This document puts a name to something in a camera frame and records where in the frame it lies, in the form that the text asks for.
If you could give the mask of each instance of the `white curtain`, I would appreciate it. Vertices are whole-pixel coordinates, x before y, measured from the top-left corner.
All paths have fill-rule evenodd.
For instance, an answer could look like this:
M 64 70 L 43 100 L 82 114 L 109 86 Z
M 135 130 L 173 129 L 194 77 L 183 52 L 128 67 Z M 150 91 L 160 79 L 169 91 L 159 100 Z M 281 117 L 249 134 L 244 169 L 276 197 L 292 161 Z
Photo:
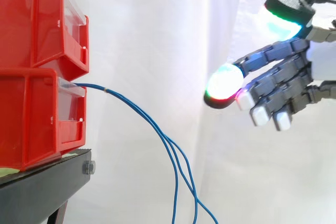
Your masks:
M 190 158 L 200 199 L 219 223 L 335 223 L 336 104 L 310 106 L 293 129 L 253 127 L 234 104 L 202 101 L 220 64 L 269 42 L 256 14 L 265 0 L 76 0 L 90 18 L 90 74 L 151 115 Z M 174 172 L 153 129 L 126 105 L 88 91 L 91 181 L 65 224 L 171 223 Z M 192 223 L 180 178 L 176 223 Z M 212 223 L 200 210 L 197 223 Z

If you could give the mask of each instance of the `bolt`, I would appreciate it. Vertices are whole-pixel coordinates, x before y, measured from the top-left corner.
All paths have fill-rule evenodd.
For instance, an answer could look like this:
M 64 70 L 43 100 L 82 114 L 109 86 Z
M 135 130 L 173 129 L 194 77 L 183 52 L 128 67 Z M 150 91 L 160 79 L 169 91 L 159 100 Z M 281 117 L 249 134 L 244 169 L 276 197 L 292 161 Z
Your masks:
M 85 163 L 85 174 L 92 175 L 96 171 L 95 161 L 86 161 Z

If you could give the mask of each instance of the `led light ball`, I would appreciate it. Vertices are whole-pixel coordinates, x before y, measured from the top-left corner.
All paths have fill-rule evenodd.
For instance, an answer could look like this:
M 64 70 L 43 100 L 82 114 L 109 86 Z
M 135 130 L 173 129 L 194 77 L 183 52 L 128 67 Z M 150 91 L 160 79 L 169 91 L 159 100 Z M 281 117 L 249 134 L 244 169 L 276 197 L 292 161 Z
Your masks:
M 210 107 L 223 109 L 234 102 L 242 87 L 244 75 L 233 64 L 222 65 L 211 77 L 206 87 L 204 101 Z
M 277 41 L 285 41 L 294 37 L 302 29 L 302 26 L 297 23 L 284 20 L 263 7 L 259 14 L 261 23 L 264 23 L 267 28 L 269 37 Z

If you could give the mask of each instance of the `blue wire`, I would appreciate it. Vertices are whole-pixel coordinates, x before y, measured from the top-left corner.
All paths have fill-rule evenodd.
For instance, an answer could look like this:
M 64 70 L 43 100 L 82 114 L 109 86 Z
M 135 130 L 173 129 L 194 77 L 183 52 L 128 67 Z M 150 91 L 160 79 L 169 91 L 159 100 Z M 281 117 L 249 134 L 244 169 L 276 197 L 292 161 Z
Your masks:
M 197 197 L 197 192 L 196 192 L 196 187 L 195 187 L 195 183 L 194 183 L 194 179 L 193 179 L 193 176 L 192 176 L 192 172 L 191 172 L 191 167 L 190 167 L 190 163 L 188 161 L 188 158 L 186 157 L 186 155 L 184 154 L 184 152 L 182 151 L 182 149 L 174 142 L 172 141 L 169 137 L 167 137 L 163 132 L 162 130 L 159 128 L 159 126 L 155 123 L 155 121 L 146 113 L 144 112 L 140 107 L 138 107 L 136 104 L 134 104 L 132 101 L 130 101 L 129 99 L 127 99 L 126 97 L 124 97 L 123 95 L 115 92 L 115 91 L 112 91 L 112 90 L 109 90 L 109 89 L 106 89 L 102 86 L 99 86 L 99 85 L 95 85 L 95 84 L 87 84 L 87 83 L 76 83 L 76 85 L 78 86 L 82 86 L 82 87 L 88 87 L 88 88 L 94 88 L 94 89 L 98 89 L 98 90 L 101 90 L 101 91 L 104 91 L 108 94 L 111 94 L 113 96 L 115 96 L 116 98 L 120 99 L 121 101 L 123 101 L 124 103 L 126 103 L 128 106 L 130 106 L 137 114 L 139 114 L 142 118 L 144 118 L 153 128 L 154 130 L 157 132 L 157 134 L 159 135 L 159 137 L 161 138 L 163 144 L 165 145 L 165 148 L 168 152 L 168 155 L 171 159 L 171 162 L 173 164 L 173 167 L 174 167 L 174 171 L 175 171 L 175 196 L 174 196 L 174 210 L 173 210 L 173 219 L 172 219 L 172 224 L 175 222 L 175 216 L 176 216 L 176 206 L 177 206 L 177 192 L 178 192 L 178 175 L 177 175 L 177 169 L 176 169 L 176 165 L 175 165 L 175 162 L 174 162 L 174 159 L 171 155 L 171 152 L 167 146 L 167 144 L 165 143 L 164 140 L 166 140 L 169 144 L 169 146 L 171 147 L 173 153 L 174 153 L 174 156 L 175 156 L 175 159 L 176 159 L 176 162 L 177 162 L 177 166 L 178 166 L 178 169 L 184 179 L 184 181 L 186 182 L 189 190 L 191 191 L 191 193 L 193 194 L 194 196 L 194 199 L 195 199 L 195 215 L 194 215 L 194 221 L 193 221 L 193 224 L 196 224 L 196 221 L 197 221 L 197 203 L 200 204 L 200 206 L 212 217 L 212 219 L 214 220 L 214 222 L 216 224 L 218 224 L 218 221 L 217 219 L 215 218 L 215 216 L 209 211 L 209 209 L 207 209 L 205 207 L 205 205 L 198 199 Z M 184 157 L 185 159 L 185 162 L 187 164 L 187 168 L 188 168 L 188 173 L 189 173 L 189 176 L 190 176 L 190 180 L 191 180 L 191 184 L 188 182 L 187 178 L 185 177 L 184 173 L 183 173 L 183 170 L 181 168 L 181 164 L 180 164 L 180 161 L 179 161 L 179 157 L 175 151 L 175 148 L 174 146 L 180 151 L 180 153 L 182 154 L 182 156 Z

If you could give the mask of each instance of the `red storage bin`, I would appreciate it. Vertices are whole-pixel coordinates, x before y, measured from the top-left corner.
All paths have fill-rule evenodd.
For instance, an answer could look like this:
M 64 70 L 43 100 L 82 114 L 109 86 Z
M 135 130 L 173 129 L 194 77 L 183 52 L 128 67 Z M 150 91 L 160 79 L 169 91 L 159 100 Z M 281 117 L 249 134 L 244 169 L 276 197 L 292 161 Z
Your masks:
M 73 0 L 0 0 L 0 68 L 89 72 L 88 18 Z
M 52 69 L 0 68 L 0 167 L 26 170 L 85 144 L 86 90 Z

